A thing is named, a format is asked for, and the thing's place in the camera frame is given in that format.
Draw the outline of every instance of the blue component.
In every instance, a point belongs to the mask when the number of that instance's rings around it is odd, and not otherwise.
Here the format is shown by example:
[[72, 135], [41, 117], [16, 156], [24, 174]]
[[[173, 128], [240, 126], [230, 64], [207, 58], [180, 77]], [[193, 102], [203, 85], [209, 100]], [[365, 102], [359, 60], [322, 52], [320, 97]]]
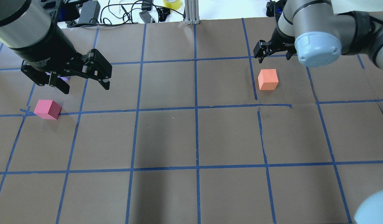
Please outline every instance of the blue component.
[[328, 65], [341, 55], [341, 42], [332, 34], [307, 32], [295, 40], [298, 60], [307, 67]]
[[367, 198], [354, 218], [358, 224], [383, 224], [383, 190]]

